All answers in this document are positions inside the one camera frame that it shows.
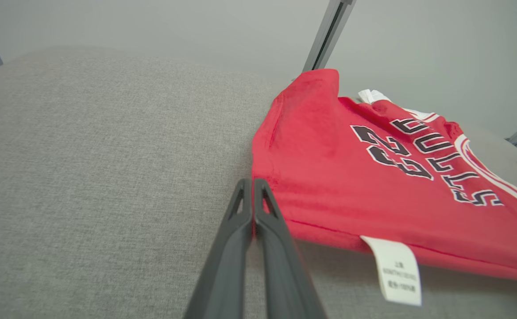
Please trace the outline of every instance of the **red fabric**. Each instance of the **red fabric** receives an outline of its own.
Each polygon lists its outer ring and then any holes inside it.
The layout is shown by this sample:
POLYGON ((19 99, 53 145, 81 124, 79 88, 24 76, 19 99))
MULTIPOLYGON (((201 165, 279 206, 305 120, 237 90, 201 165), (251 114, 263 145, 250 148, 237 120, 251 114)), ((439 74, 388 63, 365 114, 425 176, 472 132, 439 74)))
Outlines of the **red fabric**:
POLYGON ((338 81, 335 70, 302 74, 253 140, 252 176, 269 182, 292 235, 366 253, 361 235, 399 241, 426 265, 517 279, 517 187, 473 156, 457 123, 337 97, 338 81), (362 140, 363 127, 388 147, 362 140), (440 171, 430 162, 449 156, 440 171))

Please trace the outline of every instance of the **clothing tag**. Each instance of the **clothing tag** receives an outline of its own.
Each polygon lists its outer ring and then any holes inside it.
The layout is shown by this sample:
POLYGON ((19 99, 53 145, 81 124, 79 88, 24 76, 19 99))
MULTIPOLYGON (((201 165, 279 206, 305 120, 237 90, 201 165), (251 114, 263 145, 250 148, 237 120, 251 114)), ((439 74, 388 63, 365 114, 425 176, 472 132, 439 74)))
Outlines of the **clothing tag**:
POLYGON ((376 259, 380 291, 393 303, 422 305, 418 263, 412 250, 401 242, 361 236, 376 259))

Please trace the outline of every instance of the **basketball jersey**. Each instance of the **basketball jersey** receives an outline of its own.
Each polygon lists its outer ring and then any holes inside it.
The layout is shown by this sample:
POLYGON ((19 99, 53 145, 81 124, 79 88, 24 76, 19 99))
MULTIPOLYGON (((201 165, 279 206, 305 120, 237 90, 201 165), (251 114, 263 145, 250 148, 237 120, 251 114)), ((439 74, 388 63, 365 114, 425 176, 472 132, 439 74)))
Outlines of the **basketball jersey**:
POLYGON ((419 263, 517 279, 517 187, 473 155, 457 123, 338 97, 335 70, 300 75, 253 139, 292 235, 369 253, 402 242, 419 263))

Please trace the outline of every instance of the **dark red cloth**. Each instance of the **dark red cloth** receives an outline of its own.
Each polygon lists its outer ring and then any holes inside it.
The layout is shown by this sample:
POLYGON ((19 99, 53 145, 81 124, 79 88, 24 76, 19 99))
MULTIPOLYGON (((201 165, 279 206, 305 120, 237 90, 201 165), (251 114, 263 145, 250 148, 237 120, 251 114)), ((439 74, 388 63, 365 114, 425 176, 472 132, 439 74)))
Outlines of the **dark red cloth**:
POLYGON ((517 279, 517 187, 473 156, 457 123, 389 101, 337 97, 339 75, 300 75, 253 139, 292 235, 370 252, 408 245, 419 263, 517 279))

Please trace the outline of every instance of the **white wall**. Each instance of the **white wall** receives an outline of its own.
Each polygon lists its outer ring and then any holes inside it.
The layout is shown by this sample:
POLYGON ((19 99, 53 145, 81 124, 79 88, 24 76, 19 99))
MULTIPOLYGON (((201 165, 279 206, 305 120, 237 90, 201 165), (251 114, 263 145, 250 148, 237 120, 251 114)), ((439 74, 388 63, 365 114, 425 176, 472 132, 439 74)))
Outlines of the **white wall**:
POLYGON ((357 0, 328 61, 341 95, 517 131, 517 0, 357 0))
MULTIPOLYGON (((328 0, 0 0, 5 61, 61 44, 183 57, 281 83, 305 63, 328 0)), ((357 0, 328 62, 341 94, 517 130, 517 0, 357 0)))

